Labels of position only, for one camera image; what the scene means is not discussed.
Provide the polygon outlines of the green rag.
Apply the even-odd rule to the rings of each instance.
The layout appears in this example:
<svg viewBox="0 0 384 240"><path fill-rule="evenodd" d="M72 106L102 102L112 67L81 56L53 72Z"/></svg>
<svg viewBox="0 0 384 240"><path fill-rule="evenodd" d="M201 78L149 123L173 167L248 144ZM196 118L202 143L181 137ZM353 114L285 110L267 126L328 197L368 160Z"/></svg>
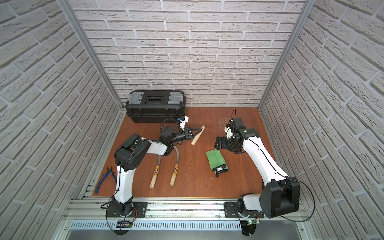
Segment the green rag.
<svg viewBox="0 0 384 240"><path fill-rule="evenodd" d="M228 172L228 165L221 154L220 150L211 150L206 152L210 168L215 172L216 177L219 177L219 174Z"/></svg>

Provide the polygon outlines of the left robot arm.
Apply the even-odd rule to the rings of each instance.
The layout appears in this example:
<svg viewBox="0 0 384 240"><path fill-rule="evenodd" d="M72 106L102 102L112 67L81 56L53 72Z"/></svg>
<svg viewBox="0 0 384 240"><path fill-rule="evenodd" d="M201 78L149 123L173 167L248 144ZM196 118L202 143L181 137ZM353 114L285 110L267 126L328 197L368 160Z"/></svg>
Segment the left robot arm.
<svg viewBox="0 0 384 240"><path fill-rule="evenodd" d="M149 140L137 134L131 135L114 154L118 177L112 203L125 206L132 201L134 174L146 154L167 156L175 149L176 143L191 140L201 131L201 128L184 128L176 131L167 126L160 131L158 140Z"/></svg>

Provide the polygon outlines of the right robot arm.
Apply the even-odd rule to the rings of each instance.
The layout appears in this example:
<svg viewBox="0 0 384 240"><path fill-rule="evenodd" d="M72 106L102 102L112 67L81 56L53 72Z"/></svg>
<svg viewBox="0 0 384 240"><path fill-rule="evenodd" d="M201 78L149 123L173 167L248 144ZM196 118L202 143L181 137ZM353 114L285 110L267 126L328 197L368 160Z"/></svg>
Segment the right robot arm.
<svg viewBox="0 0 384 240"><path fill-rule="evenodd" d="M229 120L226 135L217 137L215 148L235 154L247 153L263 179L261 194L245 194L237 201L240 211L261 211L274 218L299 210L300 182L290 178L276 163L255 129L246 128L241 118Z"/></svg>

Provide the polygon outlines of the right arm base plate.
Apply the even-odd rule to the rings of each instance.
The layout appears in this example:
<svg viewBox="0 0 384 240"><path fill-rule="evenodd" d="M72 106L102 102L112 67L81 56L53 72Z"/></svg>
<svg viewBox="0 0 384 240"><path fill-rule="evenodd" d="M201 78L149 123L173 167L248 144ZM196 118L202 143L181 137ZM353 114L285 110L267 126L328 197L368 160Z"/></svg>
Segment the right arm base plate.
<svg viewBox="0 0 384 240"><path fill-rule="evenodd" d="M224 213L227 219L263 219L265 217L262 211L247 210L237 202L224 202Z"/></svg>

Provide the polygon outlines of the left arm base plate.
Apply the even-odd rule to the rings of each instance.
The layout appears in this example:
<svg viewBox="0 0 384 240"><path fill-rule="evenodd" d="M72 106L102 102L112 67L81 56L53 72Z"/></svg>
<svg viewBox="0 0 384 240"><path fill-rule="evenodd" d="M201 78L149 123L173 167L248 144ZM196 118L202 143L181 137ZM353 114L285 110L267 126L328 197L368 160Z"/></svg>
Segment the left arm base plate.
<svg viewBox="0 0 384 240"><path fill-rule="evenodd" d="M127 202L122 206L114 203L106 203L106 216L108 218L127 217L133 218L137 213L138 218L144 218L148 202Z"/></svg>

